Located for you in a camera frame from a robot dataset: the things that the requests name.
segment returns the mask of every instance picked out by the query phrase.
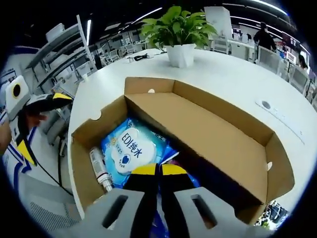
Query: white table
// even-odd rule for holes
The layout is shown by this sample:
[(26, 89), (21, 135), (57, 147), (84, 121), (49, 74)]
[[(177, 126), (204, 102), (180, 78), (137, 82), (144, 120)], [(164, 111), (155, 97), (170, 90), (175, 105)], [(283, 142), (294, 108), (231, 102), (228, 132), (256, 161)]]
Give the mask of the white table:
[[(160, 51), (149, 49), (134, 55), (145, 53), (158, 54)], [(270, 126), (285, 147), (296, 183), (292, 191), (277, 201), (287, 210), (294, 208), (314, 168), (317, 151), (317, 113), (303, 95), (289, 83), (245, 60), (203, 50), (195, 50), (194, 65), (185, 69), (171, 67), (167, 54), (132, 63), (120, 59), (80, 83), (70, 117), (68, 144), (71, 142), (72, 132), (77, 127), (88, 118), (98, 119), (100, 110), (123, 94), (124, 80), (127, 76), (163, 77), (184, 81), (235, 104)], [(268, 101), (296, 122), (303, 132), (305, 144), (283, 123), (257, 106), (257, 99)], [(70, 146), (67, 150), (71, 187), (83, 218), (84, 211), (74, 184)]]

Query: edi pure water package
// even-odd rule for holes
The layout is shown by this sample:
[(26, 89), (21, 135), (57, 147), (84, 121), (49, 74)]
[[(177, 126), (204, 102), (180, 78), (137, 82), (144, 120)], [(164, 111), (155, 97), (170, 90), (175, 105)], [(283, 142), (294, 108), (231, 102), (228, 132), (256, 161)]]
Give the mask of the edi pure water package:
[(114, 187), (123, 188), (131, 172), (149, 163), (162, 164), (178, 152), (169, 141), (137, 119), (128, 118), (101, 142), (106, 169)]

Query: potted plant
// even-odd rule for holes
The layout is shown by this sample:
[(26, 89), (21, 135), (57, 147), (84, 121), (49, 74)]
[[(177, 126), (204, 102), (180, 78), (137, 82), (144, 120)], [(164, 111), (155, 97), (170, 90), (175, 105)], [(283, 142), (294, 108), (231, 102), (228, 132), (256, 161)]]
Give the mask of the potted plant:
[(169, 61), (174, 67), (189, 67), (194, 62), (194, 48), (208, 45), (216, 29), (207, 23), (204, 12), (182, 11), (172, 6), (159, 19), (143, 20), (142, 34), (158, 49), (166, 47)]

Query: white bottle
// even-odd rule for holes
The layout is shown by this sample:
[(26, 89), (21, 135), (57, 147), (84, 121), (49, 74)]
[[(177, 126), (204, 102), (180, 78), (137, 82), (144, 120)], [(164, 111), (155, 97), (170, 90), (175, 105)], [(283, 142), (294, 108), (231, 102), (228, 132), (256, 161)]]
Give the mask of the white bottle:
[(95, 171), (95, 175), (98, 183), (100, 183), (104, 189), (109, 192), (112, 190), (112, 182), (111, 178), (106, 170), (106, 167), (103, 163), (104, 157), (100, 149), (94, 147), (91, 149), (90, 153), (90, 161), (93, 165), (93, 169)]

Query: white chair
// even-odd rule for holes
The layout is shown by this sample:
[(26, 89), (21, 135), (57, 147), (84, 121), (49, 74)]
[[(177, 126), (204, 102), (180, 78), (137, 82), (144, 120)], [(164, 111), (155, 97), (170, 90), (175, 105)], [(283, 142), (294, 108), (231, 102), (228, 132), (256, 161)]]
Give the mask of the white chair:
[(246, 47), (244, 45), (240, 45), (238, 42), (231, 43), (231, 55), (243, 60), (249, 59), (249, 47)]
[(297, 65), (294, 67), (294, 70), (289, 73), (289, 83), (301, 94), (305, 94), (305, 87), (308, 81), (307, 73)]
[(126, 45), (124, 47), (128, 55), (135, 53), (135, 50), (132, 44)]
[(121, 46), (120, 47), (120, 50), (119, 50), (119, 56), (122, 58), (124, 57), (125, 55), (127, 54), (127, 50), (124, 46)]
[(281, 76), (283, 70), (285, 69), (285, 64), (283, 64), (280, 56), (262, 46), (259, 46), (258, 52), (256, 64)]
[(117, 50), (110, 51), (110, 59), (112, 62), (120, 59)]
[(229, 44), (225, 36), (216, 37), (213, 42), (213, 51), (223, 54), (229, 54)]

